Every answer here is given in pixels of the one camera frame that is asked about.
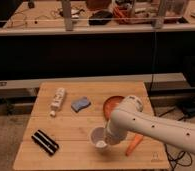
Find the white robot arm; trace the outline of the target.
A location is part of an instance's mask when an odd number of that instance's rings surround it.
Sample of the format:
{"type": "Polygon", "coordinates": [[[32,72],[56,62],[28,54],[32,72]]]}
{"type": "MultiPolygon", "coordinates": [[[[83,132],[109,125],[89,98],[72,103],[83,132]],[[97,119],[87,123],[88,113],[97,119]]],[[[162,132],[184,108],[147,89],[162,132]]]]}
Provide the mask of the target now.
{"type": "Polygon", "coordinates": [[[134,132],[195,155],[195,124],[156,117],[142,110],[137,96],[125,97],[111,112],[104,130],[105,141],[116,145],[134,132]]]}

